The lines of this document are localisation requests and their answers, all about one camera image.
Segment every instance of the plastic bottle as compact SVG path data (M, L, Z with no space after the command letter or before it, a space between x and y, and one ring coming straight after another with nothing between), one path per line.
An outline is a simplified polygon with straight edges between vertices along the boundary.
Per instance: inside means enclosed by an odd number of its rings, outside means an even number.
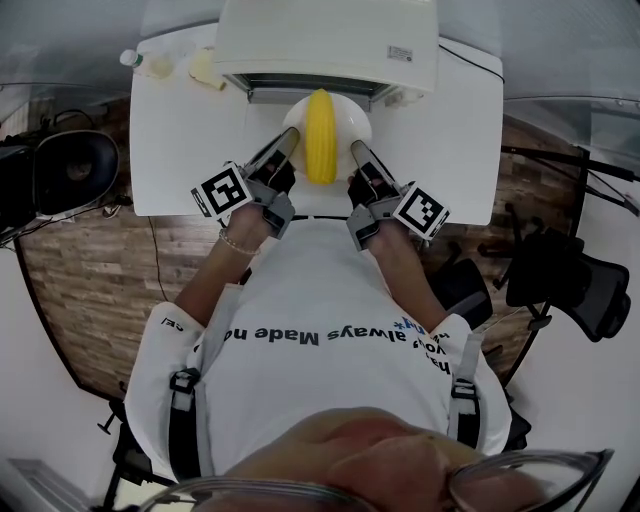
M182 41L170 48L149 53L138 53L135 50L125 50L120 55L120 63L133 68L134 73L152 78L167 78L181 58L194 50L194 43Z
M166 52L154 55L125 50L120 55L120 64L133 68L136 74L160 79L171 75L174 68L173 62Z

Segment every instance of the white t-shirt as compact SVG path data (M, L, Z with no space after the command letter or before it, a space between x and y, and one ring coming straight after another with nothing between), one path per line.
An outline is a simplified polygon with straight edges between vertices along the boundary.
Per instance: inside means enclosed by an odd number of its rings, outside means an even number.
M224 347L203 376L217 474L327 409L377 407L446 434L452 374L470 332L463 318L448 317L430 337L393 301L375 260L356 251L341 221L293 222L253 268ZM175 305L158 305L129 383L131 430L165 470L169 380L203 331ZM476 386L479 448L499 453L511 414L482 356Z

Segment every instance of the bottle cap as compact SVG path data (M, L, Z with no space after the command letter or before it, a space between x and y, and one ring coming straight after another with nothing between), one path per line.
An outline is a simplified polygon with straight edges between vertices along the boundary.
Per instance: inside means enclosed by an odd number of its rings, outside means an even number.
M138 58L140 55L135 50L125 50L120 55L120 64L123 66L136 66L139 64Z

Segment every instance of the bracelet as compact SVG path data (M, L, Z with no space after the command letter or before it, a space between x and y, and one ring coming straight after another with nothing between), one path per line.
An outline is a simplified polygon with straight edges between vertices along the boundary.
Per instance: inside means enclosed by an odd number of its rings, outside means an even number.
M220 240L222 240L225 244L227 244L234 251L237 251L240 254L245 254L247 256L257 256L258 254L260 254L260 248L256 249L255 251L252 251L250 249L245 249L243 247L240 247L238 244L236 244L227 235L227 228L222 228L220 230L219 236L220 236Z

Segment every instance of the eyeglasses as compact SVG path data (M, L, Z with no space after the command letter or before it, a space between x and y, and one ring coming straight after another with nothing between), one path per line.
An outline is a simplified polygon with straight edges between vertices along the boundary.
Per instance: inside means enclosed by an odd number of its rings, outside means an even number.
M454 471L447 510L551 512L591 494L613 450L508 452ZM314 484L207 478L192 480L143 503L139 512L376 512L364 499Z

